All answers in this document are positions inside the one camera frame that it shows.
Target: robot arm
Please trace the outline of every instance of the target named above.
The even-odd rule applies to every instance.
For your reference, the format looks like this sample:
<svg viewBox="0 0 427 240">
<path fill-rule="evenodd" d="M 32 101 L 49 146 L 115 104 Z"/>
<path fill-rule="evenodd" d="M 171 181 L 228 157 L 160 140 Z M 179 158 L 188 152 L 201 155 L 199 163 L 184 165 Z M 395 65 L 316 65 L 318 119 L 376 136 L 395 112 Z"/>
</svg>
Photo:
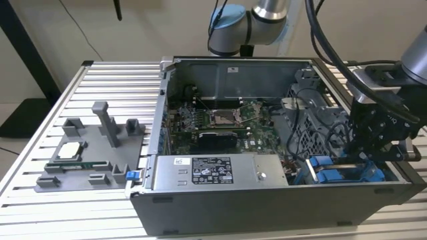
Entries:
<svg viewBox="0 0 427 240">
<path fill-rule="evenodd" d="M 228 4 L 213 12 L 209 52 L 221 57 L 239 53 L 241 45 L 268 45 L 286 33 L 288 0 L 259 0 L 251 11 Z"/>
<path fill-rule="evenodd" d="M 407 122 L 392 115 L 347 83 L 354 94 L 350 124 L 352 141 L 346 153 L 382 161 L 419 161 L 422 155 L 412 145 L 427 124 L 427 26 L 395 65 L 372 65 L 354 71 L 359 80 L 378 95 L 403 105 L 420 121 Z"/>
</svg>

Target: metal table surface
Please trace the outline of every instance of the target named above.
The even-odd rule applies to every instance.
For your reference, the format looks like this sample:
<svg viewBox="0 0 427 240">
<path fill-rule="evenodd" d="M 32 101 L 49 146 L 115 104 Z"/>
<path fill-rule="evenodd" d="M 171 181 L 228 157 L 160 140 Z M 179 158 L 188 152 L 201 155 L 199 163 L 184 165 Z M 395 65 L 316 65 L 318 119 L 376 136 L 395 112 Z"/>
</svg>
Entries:
<svg viewBox="0 0 427 240">
<path fill-rule="evenodd" d="M 339 81 L 346 79 L 328 66 Z M 124 189 L 36 193 L 33 186 L 64 134 L 67 117 L 99 124 L 95 101 L 108 101 L 119 124 L 132 117 L 147 130 L 140 153 L 145 165 L 159 92 L 159 62 L 95 62 L 83 66 L 0 182 L 0 239 L 156 239 L 147 236 Z M 423 155 L 411 165 L 427 180 L 427 132 L 414 140 Z M 384 207 L 358 227 L 181 237 L 188 240 L 398 240 L 427 239 L 427 190 L 406 204 Z"/>
</svg>

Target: black cable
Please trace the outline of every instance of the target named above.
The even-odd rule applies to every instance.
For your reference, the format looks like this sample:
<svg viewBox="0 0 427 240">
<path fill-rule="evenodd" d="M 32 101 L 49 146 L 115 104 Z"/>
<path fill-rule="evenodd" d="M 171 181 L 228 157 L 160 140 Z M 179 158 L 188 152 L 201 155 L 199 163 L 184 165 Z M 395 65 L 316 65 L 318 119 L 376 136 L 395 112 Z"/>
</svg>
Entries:
<svg viewBox="0 0 427 240">
<path fill-rule="evenodd" d="M 208 35 L 211 34 L 212 19 L 213 19 L 215 9 L 216 9 L 217 7 L 219 7 L 219 0 L 216 0 L 216 2 L 215 2 L 215 7 L 213 7 L 212 14 L 211 14 L 211 19 L 209 19 L 209 21 L 208 21 L 208 28 L 207 28 L 207 34 L 208 34 Z"/>
<path fill-rule="evenodd" d="M 291 140 L 295 135 L 296 127 L 299 125 L 299 120 L 300 120 L 300 105 L 299 105 L 298 100 L 295 101 L 295 104 L 296 104 L 296 112 L 295 112 L 294 126 L 292 126 L 292 132 L 291 132 L 291 134 L 287 138 L 287 141 L 286 141 L 286 150 L 291 154 L 291 156 L 295 160 L 304 161 L 304 159 L 295 152 L 291 151 Z"/>
<path fill-rule="evenodd" d="M 69 13 L 69 11 L 68 11 L 64 3 L 63 3 L 63 0 L 57 0 L 57 1 L 60 2 L 60 4 L 61 4 L 61 6 L 63 6 L 63 8 L 64 8 L 64 10 L 65 10 L 65 12 L 67 12 L 67 14 L 68 14 L 68 16 L 71 17 L 71 19 L 72 19 L 72 21 L 75 22 L 77 28 L 80 29 L 80 32 L 81 32 L 81 34 L 83 34 L 83 36 L 84 36 L 84 39 L 85 39 L 87 44 L 89 45 L 89 47 L 92 48 L 93 52 L 95 52 L 96 55 L 99 56 L 100 60 L 104 61 L 104 59 L 103 59 L 99 51 L 96 51 L 95 47 L 92 46 L 92 44 L 91 44 L 91 42 L 89 42 L 89 39 L 88 39 L 88 37 L 87 37 L 87 35 L 85 35 L 85 32 L 83 31 L 83 29 L 81 29 L 81 27 L 80 27 L 76 19 L 73 18 L 72 14 Z"/>
<path fill-rule="evenodd" d="M 300 90 L 298 90 L 298 92 L 295 93 L 295 98 L 300 99 L 300 100 L 306 103 L 306 105 L 310 105 L 308 102 L 299 96 L 300 92 L 302 92 L 302 91 L 306 91 L 306 90 L 315 91 L 318 94 L 320 94 L 320 92 L 319 92 L 316 89 L 314 89 L 314 88 L 306 87 L 306 88 L 302 88 Z M 346 124 L 342 123 L 342 122 L 339 122 L 339 125 L 343 125 L 343 126 L 344 126 L 344 129 L 346 129 L 346 138 L 347 138 L 347 141 L 344 141 L 343 136 L 340 136 L 335 131 L 332 131 L 332 130 L 334 130 L 334 128 L 331 128 L 331 125 L 332 125 L 332 124 L 326 124 L 324 121 L 323 121 L 323 120 L 320 119 L 320 117 L 318 116 L 318 114 L 316 114 L 315 111 L 312 112 L 312 115 L 314 115 L 314 117 L 316 118 L 316 120 L 319 121 L 319 123 L 326 127 L 326 129 L 328 129 L 328 133 L 331 133 L 332 136 L 336 135 L 336 136 L 339 137 L 339 139 L 342 140 L 343 143 L 346 143 L 346 142 L 350 143 L 350 131 L 348 131 L 348 127 L 346 126 Z M 324 133 L 322 133 L 320 131 L 318 131 L 316 129 L 312 129 L 312 131 L 314 131 L 315 133 L 318 133 L 318 134 L 322 134 L 322 135 L 324 136 L 324 138 L 326 138 L 326 141 L 324 141 L 326 148 L 327 148 L 327 150 L 328 150 L 328 152 L 330 152 L 330 155 L 334 154 L 334 156 L 336 157 L 336 154 L 334 153 L 334 151 L 332 151 L 331 148 L 330 148 L 330 143 L 328 143 L 328 142 L 331 142 L 331 138 L 327 139 L 327 135 L 326 135 Z M 296 155 L 300 155 L 300 154 L 299 154 L 299 147 L 300 147 L 302 136 L 299 137 L 299 140 L 298 140 Z"/>
<path fill-rule="evenodd" d="M 216 1 L 216 4 L 215 4 L 215 9 L 213 9 L 213 12 L 212 12 L 212 15 L 211 15 L 211 22 L 209 22 L 209 28 L 208 28 L 208 37 L 207 37 L 207 50 L 209 51 L 209 41 L 211 41 L 211 37 L 212 37 L 212 33 L 215 31 L 215 27 L 216 25 L 219 24 L 220 22 L 220 19 L 221 19 L 221 16 L 223 16 L 223 11 L 224 11 L 224 7 L 225 7 L 225 4 L 227 4 L 228 0 L 224 1 L 224 3 L 221 4 L 221 7 L 220 7 L 220 10 L 215 16 L 215 19 L 212 21 L 212 16 L 215 14 L 215 10 L 216 10 L 216 6 L 217 6 L 217 1 Z"/>
<path fill-rule="evenodd" d="M 352 74 L 352 72 L 348 70 L 346 64 L 343 63 L 343 60 L 340 59 L 338 53 L 335 52 L 328 39 L 324 35 L 324 32 L 322 30 L 318 17 L 315 14 L 315 4 L 314 0 L 306 0 L 306 11 L 307 11 L 307 17 L 310 26 L 314 32 L 314 35 L 319 41 L 319 44 L 326 52 L 326 55 L 331 59 L 332 63 L 335 63 L 335 66 L 340 73 L 343 74 L 344 78 L 348 80 L 348 82 L 355 86 L 355 88 L 374 101 L 379 106 L 382 106 L 387 111 L 390 111 L 391 114 L 394 114 L 396 117 L 404 119 L 410 123 L 418 123 L 420 119 L 412 115 L 408 111 L 403 110 L 402 107 L 398 107 L 398 105 L 394 102 L 386 101 L 382 97 L 379 97 L 375 92 L 370 89 L 368 86 L 366 86 L 360 80 L 356 78 L 356 76 Z"/>
<path fill-rule="evenodd" d="M 326 0 L 320 0 L 318 6 L 315 7 L 315 15 L 318 16 L 320 8 L 323 3 L 326 2 Z M 323 56 L 318 44 L 316 44 L 316 40 L 315 40 L 315 33 L 314 30 L 310 29 L 310 40 L 311 40 L 311 45 L 312 45 L 312 49 L 315 51 L 315 54 L 318 54 L 319 58 L 322 59 L 323 62 L 326 62 L 327 64 L 335 66 L 335 64 Z M 354 67 L 354 66 L 362 66 L 362 65 L 372 65 L 372 64 L 396 64 L 398 61 L 394 60 L 372 60 L 372 61 L 362 61 L 362 62 L 354 62 L 354 63 L 346 63 L 347 67 Z"/>
<path fill-rule="evenodd" d="M 20 155 L 16 151 L 12 151 L 12 150 L 5 149 L 5 148 L 3 148 L 3 147 L 0 147 L 0 150 L 7 151 L 7 152 L 9 152 L 11 154 Z"/>
</svg>

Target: white wall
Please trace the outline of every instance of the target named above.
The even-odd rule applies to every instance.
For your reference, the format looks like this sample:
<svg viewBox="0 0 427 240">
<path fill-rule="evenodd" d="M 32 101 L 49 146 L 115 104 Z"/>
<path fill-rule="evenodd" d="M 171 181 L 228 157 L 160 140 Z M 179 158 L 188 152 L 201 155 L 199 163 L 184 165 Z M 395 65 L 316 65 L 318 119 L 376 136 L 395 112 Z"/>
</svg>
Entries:
<svg viewBox="0 0 427 240">
<path fill-rule="evenodd" d="M 9 1 L 52 76 L 64 88 L 81 62 L 99 57 L 59 0 Z M 105 61 L 157 61 L 161 56 L 207 55 L 215 0 L 121 0 L 123 21 L 117 21 L 112 0 L 63 2 Z M 250 8 L 256 0 L 228 2 Z M 426 12 L 424 0 L 327 0 L 319 20 L 343 59 L 399 59 L 427 23 Z M 283 55 L 315 57 L 308 30 L 302 4 Z M 256 56 L 276 53 L 278 45 L 255 48 Z"/>
<path fill-rule="evenodd" d="M 0 28 L 0 104 L 44 98 L 36 81 Z"/>
<path fill-rule="evenodd" d="M 121 0 L 117 21 L 112 0 L 63 0 L 105 61 L 159 61 L 161 56 L 204 56 L 213 0 Z M 229 0 L 250 8 L 255 0 Z M 61 87 L 84 60 L 99 60 L 57 0 L 11 0 Z M 275 56 L 278 45 L 256 56 Z"/>
<path fill-rule="evenodd" d="M 399 60 L 427 24 L 427 1 L 326 0 L 318 18 L 342 59 Z M 286 55 L 316 56 L 304 4 Z"/>
</svg>

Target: white label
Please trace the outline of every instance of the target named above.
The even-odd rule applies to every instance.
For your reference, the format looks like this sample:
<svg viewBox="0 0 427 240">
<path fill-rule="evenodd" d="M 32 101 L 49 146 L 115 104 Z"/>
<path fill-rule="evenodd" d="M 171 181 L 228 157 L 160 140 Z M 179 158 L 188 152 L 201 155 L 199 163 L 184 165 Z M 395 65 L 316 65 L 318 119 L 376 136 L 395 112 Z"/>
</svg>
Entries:
<svg viewBox="0 0 427 240">
<path fill-rule="evenodd" d="M 189 165 L 191 158 L 189 157 L 176 157 L 173 161 L 173 165 Z"/>
<path fill-rule="evenodd" d="M 239 72 L 239 68 L 237 67 L 228 67 L 227 72 L 228 73 L 237 73 Z"/>
</svg>

